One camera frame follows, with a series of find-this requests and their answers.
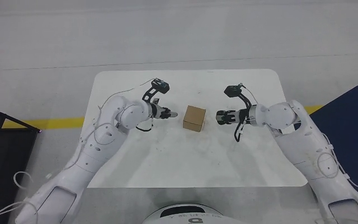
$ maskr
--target cardboard box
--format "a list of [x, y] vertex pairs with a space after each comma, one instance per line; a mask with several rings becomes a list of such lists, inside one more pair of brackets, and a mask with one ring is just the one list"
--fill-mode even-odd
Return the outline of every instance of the cardboard box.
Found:
[[183, 128], [200, 132], [205, 112], [205, 109], [188, 106], [183, 120]]

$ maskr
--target concrete floor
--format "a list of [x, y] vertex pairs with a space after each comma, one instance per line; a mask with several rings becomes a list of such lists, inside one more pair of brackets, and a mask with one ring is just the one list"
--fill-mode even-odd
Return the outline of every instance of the concrete floor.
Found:
[[[0, 0], [0, 111], [84, 116], [96, 74], [151, 69], [269, 68], [288, 100], [325, 104], [358, 85], [357, 21], [352, 0]], [[80, 131], [39, 135], [30, 194]]]

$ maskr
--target cable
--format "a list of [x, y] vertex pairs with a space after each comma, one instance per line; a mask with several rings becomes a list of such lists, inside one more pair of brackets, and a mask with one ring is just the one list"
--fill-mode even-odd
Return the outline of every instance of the cable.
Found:
[[34, 182], [34, 180], [32, 179], [31, 175], [30, 175], [28, 172], [24, 172], [24, 171], [19, 171], [19, 172], [15, 173], [15, 174], [13, 175], [13, 182], [15, 183], [15, 185], [18, 186], [18, 188], [20, 188], [20, 189], [22, 189], [22, 190], [27, 190], [27, 188], [21, 186], [21, 185], [17, 182], [17, 180], [16, 180], [16, 175], [17, 175], [17, 174], [26, 174], [26, 175], [30, 178], [31, 182]]
[[153, 118], [153, 115], [152, 115], [152, 123], [151, 123], [149, 129], [141, 129], [141, 128], [138, 128], [138, 126], [135, 127], [135, 128], [138, 129], [138, 130], [141, 130], [142, 132], [148, 132], [148, 131], [152, 130], [152, 128], [154, 127], [154, 125], [153, 125], [153, 120], [154, 120], [154, 118]]
[[254, 97], [254, 95], [252, 94], [252, 92], [251, 92], [248, 88], [246, 88], [245, 86], [242, 86], [242, 87], [244, 87], [244, 88], [251, 94], [251, 96], [253, 97], [253, 99], [256, 101], [256, 104], [258, 104], [258, 101], [257, 101], [256, 98]]
[[[328, 144], [331, 144], [331, 142], [329, 141], [328, 137], [326, 134], [322, 133], [322, 135], [324, 136], [324, 138], [326, 139]], [[353, 180], [349, 177], [348, 173], [343, 169], [343, 166], [340, 164], [340, 162], [338, 161], [338, 158], [336, 156], [336, 153], [334, 151], [334, 149], [331, 149], [331, 152], [333, 154], [333, 158], [335, 159], [338, 167], [341, 169], [343, 175], [346, 177], [346, 179], [349, 181], [349, 183], [351, 183], [353, 186], [355, 186], [356, 188], [358, 188], [358, 185], [356, 183], [353, 182]]]
[[335, 160], [335, 157], [334, 157], [332, 154], [328, 153], [328, 152], [322, 152], [321, 154], [319, 154], [319, 156], [318, 156], [318, 158], [317, 158], [317, 167], [318, 167], [318, 170], [321, 172], [321, 174], [322, 174], [325, 178], [333, 179], [333, 178], [335, 178], [335, 177], [338, 175], [340, 168], [339, 168], [339, 166], [338, 166], [338, 164], [337, 164], [337, 171], [336, 171], [335, 175], [334, 175], [334, 176], [328, 176], [328, 175], [326, 175], [326, 174], [322, 171], [321, 166], [319, 165], [319, 159], [320, 159], [321, 156], [323, 156], [323, 155], [330, 155], [330, 156], [333, 158], [334, 161], [337, 162], [337, 160]]
[[[151, 79], [149, 79], [148, 81], [146, 81], [146, 82], [140, 84], [140, 85], [137, 86], [137, 87], [140, 87], [140, 86], [142, 86], [142, 85], [144, 85], [144, 84], [147, 84], [148, 82], [150, 82], [150, 81], [152, 81], [152, 80], [154, 80], [154, 79], [155, 79], [155, 78], [151, 78]], [[70, 169], [72, 166], [74, 166], [74, 165], [78, 162], [79, 156], [81, 155], [81, 152], [83, 151], [84, 146], [86, 145], [86, 142], [87, 142], [87, 140], [89, 139], [89, 137], [91, 136], [92, 133], [93, 133], [93, 138], [95, 139], [95, 142], [96, 142], [97, 144], [102, 145], [102, 146], [105, 146], [105, 145], [107, 145], [107, 144], [110, 144], [110, 143], [112, 143], [112, 142], [115, 140], [115, 138], [114, 138], [114, 140], [113, 140], [112, 142], [109, 142], [109, 143], [107, 143], [107, 144], [102, 144], [102, 143], [98, 142], [98, 140], [97, 140], [97, 138], [96, 138], [96, 130], [98, 130], [98, 128], [100, 128], [100, 127], [102, 127], [102, 126], [104, 126], [104, 125], [110, 125], [110, 126], [112, 126], [114, 129], [116, 129], [115, 125], [112, 124], [112, 123], [103, 123], [103, 124], [101, 124], [101, 125], [98, 126], [98, 122], [99, 122], [99, 120], [100, 120], [100, 118], [101, 118], [101, 115], [102, 115], [102, 108], [105, 106], [105, 104], [107, 103], [107, 101], [108, 101], [111, 97], [113, 97], [113, 96], [115, 96], [115, 95], [117, 95], [117, 94], [123, 93], [123, 92], [129, 92], [129, 91], [131, 91], [131, 90], [134, 90], [134, 89], [137, 88], [137, 87], [131, 88], [131, 89], [129, 89], [129, 90], [124, 90], [124, 91], [116, 92], [116, 93], [110, 95], [110, 96], [105, 100], [105, 102], [102, 104], [102, 106], [98, 106], [98, 109], [100, 110], [100, 113], [99, 113], [99, 115], [98, 115], [98, 117], [97, 117], [97, 120], [96, 120], [96, 122], [95, 122], [95, 128], [94, 128], [94, 130], [91, 131], [90, 134], [89, 134], [86, 138], [82, 139], [82, 142], [84, 142], [84, 144], [81, 145], [81, 149], [79, 150], [79, 154], [78, 154], [76, 160], [75, 160], [70, 166], [65, 167], [63, 170], [68, 170], [68, 169]]]
[[[150, 81], [152, 81], [152, 80], [154, 80], [154, 79], [155, 79], [155, 78], [151, 78], [150, 80], [148, 80], [147, 82], [144, 82], [144, 83], [140, 84], [139, 86], [142, 86], [142, 85], [144, 85], [144, 84], [146, 84], [146, 83], [148, 83], [148, 82], [150, 82]], [[105, 102], [103, 103], [102, 106], [98, 106], [98, 108], [99, 108], [99, 110], [100, 110], [100, 113], [99, 113], [99, 115], [98, 115], [98, 117], [97, 117], [97, 120], [96, 120], [96, 122], [95, 122], [95, 128], [94, 128], [93, 131], [90, 132], [90, 134], [89, 134], [84, 140], [82, 140], [82, 142], [86, 142], [86, 141], [89, 139], [89, 137], [91, 136], [91, 134], [93, 133], [93, 137], [94, 137], [95, 142], [96, 142], [97, 144], [100, 144], [100, 145], [104, 146], [104, 145], [107, 145], [107, 144], [112, 143], [114, 140], [113, 140], [112, 142], [110, 142], [110, 143], [102, 144], [102, 143], [98, 142], [98, 140], [96, 139], [96, 130], [98, 130], [98, 128], [100, 128], [101, 126], [111, 125], [113, 128], [116, 129], [115, 125], [112, 124], [112, 123], [103, 123], [103, 124], [101, 124], [101, 125], [98, 125], [98, 121], [99, 121], [99, 119], [101, 118], [101, 115], [102, 115], [102, 108], [105, 106], [105, 104], [107, 103], [107, 101], [108, 101], [111, 97], [113, 97], [114, 95], [117, 95], [117, 94], [120, 94], [120, 93], [123, 93], [123, 92], [129, 92], [129, 91], [131, 91], [131, 90], [133, 90], [133, 89], [135, 89], [135, 88], [137, 88], [137, 87], [134, 87], [134, 88], [131, 88], [131, 89], [125, 90], [125, 91], [116, 92], [116, 93], [110, 95], [110, 96], [105, 100]], [[74, 165], [76, 164], [76, 162], [78, 162], [79, 156], [81, 155], [81, 152], [83, 151], [84, 145], [85, 145], [85, 144], [82, 144], [82, 145], [81, 145], [81, 149], [79, 150], [79, 154], [78, 154], [78, 156], [77, 156], [75, 162], [74, 162], [72, 165], [70, 165], [70, 166], [68, 166], [68, 167], [65, 167], [63, 170], [67, 170], [67, 169], [71, 168], [72, 166], [74, 166]], [[51, 172], [51, 173], [49, 173], [47, 176], [51, 177], [51, 176], [52, 176], [52, 173], [54, 173], [54, 171]], [[27, 190], [27, 188], [21, 186], [21, 185], [17, 182], [17, 180], [16, 180], [16, 175], [17, 175], [17, 174], [25, 174], [25, 175], [27, 175], [27, 176], [30, 178], [30, 180], [31, 180], [32, 182], [34, 182], [33, 179], [32, 179], [32, 177], [31, 177], [31, 175], [30, 175], [28, 172], [19, 171], [19, 172], [15, 173], [14, 176], [13, 176], [13, 181], [14, 181], [14, 183], [16, 184], [16, 186], [18, 186], [18, 187], [19, 187], [20, 189], [22, 189], [22, 190]], [[11, 209], [9, 209], [9, 210], [6, 210], [6, 209], [8, 209], [8, 208], [10, 208], [10, 207], [12, 207], [12, 206], [17, 205], [17, 204], [20, 204], [20, 205], [17, 206], [17, 207], [15, 207], [15, 208], [11, 208]], [[37, 224], [37, 223], [38, 223], [38, 219], [39, 219], [39, 214], [38, 214], [38, 212], [37, 212], [36, 206], [34, 206], [34, 204], [32, 204], [32, 203], [30, 203], [30, 202], [26, 202], [26, 201], [15, 202], [15, 203], [9, 204], [8, 206], [6, 206], [6, 207], [4, 207], [4, 208], [2, 208], [2, 209], [0, 210], [0, 215], [5, 214], [5, 213], [8, 213], [8, 212], [11, 212], [11, 211], [13, 211], [13, 210], [15, 210], [15, 209], [18, 209], [18, 208], [21, 207], [21, 205], [24, 205], [24, 204], [28, 204], [28, 205], [30, 205], [30, 206], [34, 209], [35, 215], [36, 215], [36, 222], [35, 222], [35, 223]]]
[[[7, 208], [9, 208], [9, 207], [11, 207], [11, 206], [15, 206], [15, 205], [17, 205], [17, 204], [20, 204], [20, 206], [17, 206], [17, 207], [15, 207], [15, 208], [12, 208], [12, 209], [9, 209], [9, 210], [6, 210]], [[21, 201], [21, 202], [14, 202], [14, 203], [9, 204], [8, 206], [2, 208], [2, 209], [0, 210], [0, 215], [5, 214], [5, 213], [8, 213], [8, 212], [11, 212], [11, 211], [13, 211], [13, 210], [15, 210], [15, 209], [18, 209], [18, 208], [20, 208], [21, 205], [23, 205], [23, 204], [28, 204], [28, 205], [30, 205], [30, 206], [34, 209], [35, 215], [36, 215], [36, 222], [35, 222], [35, 223], [37, 224], [38, 221], [39, 221], [39, 213], [37, 212], [36, 207], [34, 206], [34, 204], [32, 204], [32, 203], [30, 203], [30, 202], [25, 202], [24, 200]]]
[[[15, 174], [13, 175], [13, 182], [16, 184], [16, 186], [18, 186], [18, 187], [19, 187], [20, 189], [22, 189], [22, 190], [27, 190], [27, 188], [25, 188], [24, 186], [21, 186], [21, 185], [17, 182], [17, 180], [16, 180], [17, 174], [26, 174], [26, 175], [30, 178], [30, 180], [31, 180], [32, 182], [34, 182], [33, 179], [32, 179], [32, 177], [31, 177], [31, 175], [30, 175], [28, 172], [24, 172], [24, 171], [19, 171], [19, 172], [15, 173]], [[6, 209], [8, 209], [8, 208], [10, 208], [10, 207], [12, 207], [12, 206], [17, 205], [17, 204], [20, 204], [20, 205], [17, 206], [17, 207], [15, 207], [15, 208], [11, 208], [11, 209], [9, 209], [9, 210], [6, 210]], [[8, 213], [8, 212], [11, 212], [11, 211], [13, 211], [13, 210], [15, 210], [15, 209], [18, 209], [18, 208], [20, 208], [20, 207], [21, 207], [22, 205], [24, 205], [24, 204], [30, 205], [30, 206], [35, 210], [35, 214], [36, 214], [36, 222], [35, 222], [35, 223], [37, 224], [38, 218], [39, 218], [39, 214], [38, 214], [38, 212], [37, 212], [36, 206], [34, 206], [34, 204], [32, 204], [32, 203], [30, 203], [30, 202], [27, 202], [27, 201], [24, 201], [24, 200], [21, 201], [21, 202], [14, 202], [14, 203], [9, 204], [8, 206], [2, 208], [2, 209], [0, 210], [0, 215], [5, 214], [5, 213]]]

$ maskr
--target white table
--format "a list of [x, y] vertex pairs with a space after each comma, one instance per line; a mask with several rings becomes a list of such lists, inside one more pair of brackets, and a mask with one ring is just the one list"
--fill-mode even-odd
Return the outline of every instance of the white table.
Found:
[[[246, 126], [241, 141], [236, 125], [218, 125], [218, 110], [237, 110], [244, 103], [224, 94], [242, 82], [259, 103], [285, 101], [277, 74], [269, 69], [210, 71], [110, 71], [95, 78], [84, 127], [98, 116], [98, 105], [114, 92], [158, 77], [170, 85], [159, 104], [178, 112], [175, 119], [154, 120], [143, 133], [131, 130], [119, 152], [91, 181], [89, 188], [186, 188], [228, 186], [302, 186], [305, 177], [285, 158], [266, 128]], [[123, 95], [141, 99], [150, 83]], [[248, 92], [246, 96], [253, 101]], [[187, 105], [206, 109], [200, 133], [182, 128]]]

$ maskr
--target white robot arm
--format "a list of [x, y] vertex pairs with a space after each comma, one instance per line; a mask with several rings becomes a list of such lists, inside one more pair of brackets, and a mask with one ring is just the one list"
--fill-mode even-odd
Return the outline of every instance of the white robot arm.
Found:
[[159, 106], [159, 99], [150, 102], [155, 94], [149, 94], [152, 89], [162, 93], [169, 90], [167, 83], [158, 79], [153, 82], [152, 86], [156, 88], [147, 91], [142, 100], [130, 101], [123, 96], [113, 96], [105, 102], [98, 118], [93, 119], [80, 137], [75, 154], [65, 168], [26, 200], [36, 207], [37, 212], [32, 205], [26, 204], [16, 223], [72, 223], [84, 190], [96, 172], [120, 149], [130, 130], [150, 118], [177, 116], [177, 113]]
[[[240, 97], [247, 108], [218, 111], [218, 123], [239, 123], [238, 129], [241, 126], [241, 130], [245, 124], [268, 127], [283, 154], [307, 178], [317, 197], [322, 217], [358, 220], [358, 193], [348, 182], [349, 177], [340, 170], [333, 146], [312, 121], [303, 105], [295, 100], [269, 108], [260, 104], [251, 105], [242, 95], [241, 87], [244, 86], [228, 86], [225, 93], [229, 97]], [[282, 133], [282, 130], [295, 123], [300, 123], [297, 130], [288, 134]]]

